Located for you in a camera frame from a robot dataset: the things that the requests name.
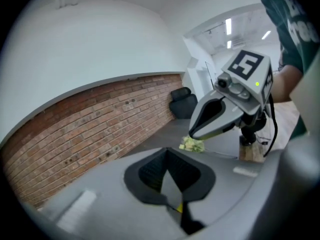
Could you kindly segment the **white door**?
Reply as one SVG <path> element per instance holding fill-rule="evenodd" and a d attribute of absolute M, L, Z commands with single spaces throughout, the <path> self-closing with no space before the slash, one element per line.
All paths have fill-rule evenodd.
<path fill-rule="evenodd" d="M 209 63 L 209 62 L 205 62 L 208 74 L 209 74 L 209 78 L 210 78 L 210 83 L 212 85 L 212 88 L 215 88 L 215 82 L 216 82 L 216 73 L 214 71 L 213 66 Z"/>

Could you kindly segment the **artificial flower bouquet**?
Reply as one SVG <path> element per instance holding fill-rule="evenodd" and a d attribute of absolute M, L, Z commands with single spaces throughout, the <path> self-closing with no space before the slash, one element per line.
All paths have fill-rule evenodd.
<path fill-rule="evenodd" d="M 205 151 L 205 144 L 203 140 L 193 139 L 188 135 L 182 138 L 178 148 L 188 152 L 202 153 Z"/>

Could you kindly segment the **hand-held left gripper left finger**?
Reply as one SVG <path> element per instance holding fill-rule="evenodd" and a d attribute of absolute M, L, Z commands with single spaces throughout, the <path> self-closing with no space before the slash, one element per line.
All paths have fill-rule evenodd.
<path fill-rule="evenodd" d="M 76 240 L 181 240 L 186 233 L 165 206 L 127 189 L 125 170 L 155 149 L 100 164 L 45 202 L 40 213 Z"/>

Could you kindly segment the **person's right forearm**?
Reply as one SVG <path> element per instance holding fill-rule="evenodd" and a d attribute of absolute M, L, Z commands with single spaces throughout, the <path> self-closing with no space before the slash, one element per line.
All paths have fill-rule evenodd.
<path fill-rule="evenodd" d="M 291 101 L 290 93 L 303 78 L 301 71 L 292 65 L 285 65 L 283 69 L 273 77 L 271 95 L 274 103 Z"/>

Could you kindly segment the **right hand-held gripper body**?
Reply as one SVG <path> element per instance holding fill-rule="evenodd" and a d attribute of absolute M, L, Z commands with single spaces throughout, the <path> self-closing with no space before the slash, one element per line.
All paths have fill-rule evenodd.
<path fill-rule="evenodd" d="M 273 85 L 270 57 L 241 49 L 221 70 L 214 87 L 243 112 L 238 123 L 240 143 L 249 146 L 271 115 L 266 109 Z"/>

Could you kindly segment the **person's green shirt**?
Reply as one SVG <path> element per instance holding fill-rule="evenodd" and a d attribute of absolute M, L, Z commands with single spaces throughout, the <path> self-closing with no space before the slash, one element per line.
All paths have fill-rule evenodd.
<path fill-rule="evenodd" d="M 314 25 L 297 0 L 260 1 L 278 34 L 279 72 L 291 65 L 304 76 L 320 48 L 320 37 Z"/>

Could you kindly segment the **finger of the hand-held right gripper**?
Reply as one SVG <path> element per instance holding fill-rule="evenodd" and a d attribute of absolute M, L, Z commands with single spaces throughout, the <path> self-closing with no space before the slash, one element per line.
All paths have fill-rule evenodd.
<path fill-rule="evenodd" d="M 224 95 L 217 91 L 207 93 L 196 105 L 189 124 L 192 138 L 211 138 L 220 131 L 218 118 L 225 112 Z"/>
<path fill-rule="evenodd" d="M 236 124 L 240 122 L 241 117 L 243 116 L 244 112 L 234 103 L 229 101 L 227 98 L 223 99 L 223 103 L 225 105 L 225 112 L 222 114 L 221 117 L 218 118 L 218 124 L 221 126 L 220 131 L 216 132 L 215 137 L 217 135 L 221 135 L 229 130 L 231 130 Z M 196 140 L 206 140 L 209 138 L 194 138 Z"/>

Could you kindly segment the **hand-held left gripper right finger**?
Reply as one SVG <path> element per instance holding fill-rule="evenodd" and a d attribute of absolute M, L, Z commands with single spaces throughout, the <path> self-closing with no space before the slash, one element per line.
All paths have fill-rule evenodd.
<path fill-rule="evenodd" d="M 166 150 L 168 212 L 180 236 L 166 240 L 249 240 L 255 217 L 243 210 L 261 166 L 220 154 Z M 183 203 L 183 212 L 176 208 Z"/>

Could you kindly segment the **black office chair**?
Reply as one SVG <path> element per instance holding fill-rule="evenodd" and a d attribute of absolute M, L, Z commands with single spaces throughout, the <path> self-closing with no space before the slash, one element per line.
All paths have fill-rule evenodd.
<path fill-rule="evenodd" d="M 191 119 L 198 99 L 188 87 L 182 87 L 170 92 L 172 101 L 169 109 L 177 119 Z"/>

